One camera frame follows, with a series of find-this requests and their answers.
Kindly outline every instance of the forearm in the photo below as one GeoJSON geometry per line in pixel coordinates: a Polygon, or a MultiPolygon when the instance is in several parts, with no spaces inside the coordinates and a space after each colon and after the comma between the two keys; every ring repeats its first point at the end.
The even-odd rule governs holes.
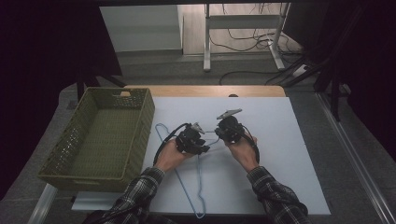
{"type": "Polygon", "coordinates": [[[139,220],[145,219],[149,214],[149,203],[155,196],[163,177],[164,171],[152,167],[134,179],[124,194],[116,200],[113,207],[105,213],[105,216],[108,216],[114,212],[134,207],[133,215],[119,216],[112,219],[110,223],[139,223],[139,220]]]}
{"type": "Polygon", "coordinates": [[[247,178],[267,216],[275,223],[311,223],[303,213],[294,191],[277,182],[264,167],[251,170],[247,178]]]}

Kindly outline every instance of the wooden table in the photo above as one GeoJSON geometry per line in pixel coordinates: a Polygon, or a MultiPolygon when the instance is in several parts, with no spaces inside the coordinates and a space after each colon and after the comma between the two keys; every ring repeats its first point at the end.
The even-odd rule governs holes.
{"type": "Polygon", "coordinates": [[[207,97],[236,94],[241,97],[286,97],[279,86],[134,86],[125,88],[149,88],[152,96],[207,97]]]}

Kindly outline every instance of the white board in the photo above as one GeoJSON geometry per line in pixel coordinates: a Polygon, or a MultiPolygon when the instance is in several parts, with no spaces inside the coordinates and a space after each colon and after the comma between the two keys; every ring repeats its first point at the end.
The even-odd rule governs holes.
{"type": "MultiPolygon", "coordinates": [[[[172,132],[180,124],[199,122],[206,132],[213,132],[217,116],[226,110],[242,108],[234,115],[258,138],[264,166],[280,183],[291,187],[310,215],[329,215],[312,161],[309,158],[290,100],[287,97],[154,97],[155,115],[148,140],[144,168],[152,166],[161,144],[155,125],[162,123],[172,132]]],[[[159,128],[161,136],[167,133],[159,128]]],[[[206,133],[202,138],[212,143],[218,138],[206,133]]],[[[220,140],[200,156],[202,167],[202,195],[207,214],[260,215],[262,205],[257,201],[246,172],[220,140]]],[[[198,200],[197,158],[181,164],[177,170],[198,213],[203,212],[198,200]]],[[[72,209],[108,209],[117,194],[81,192],[72,209]]],[[[157,195],[151,202],[151,212],[191,214],[192,209],[174,171],[166,174],[157,195]]]]}

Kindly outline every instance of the person's right hand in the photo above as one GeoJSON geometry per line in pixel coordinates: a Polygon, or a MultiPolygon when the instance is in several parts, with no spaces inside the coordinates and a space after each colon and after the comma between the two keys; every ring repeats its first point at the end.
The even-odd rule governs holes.
{"type": "MultiPolygon", "coordinates": [[[[257,138],[252,136],[255,143],[257,143],[257,138]]],[[[256,161],[256,153],[253,147],[250,145],[248,140],[242,137],[236,143],[229,143],[224,141],[226,147],[228,147],[233,154],[233,157],[244,167],[246,172],[250,172],[254,168],[258,167],[259,164],[256,161]]]]}

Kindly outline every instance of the white wall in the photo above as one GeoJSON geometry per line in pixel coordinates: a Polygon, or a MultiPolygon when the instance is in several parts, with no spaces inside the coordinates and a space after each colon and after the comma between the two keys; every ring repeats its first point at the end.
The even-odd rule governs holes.
{"type": "Polygon", "coordinates": [[[177,6],[100,9],[116,52],[181,49],[177,6]]]}

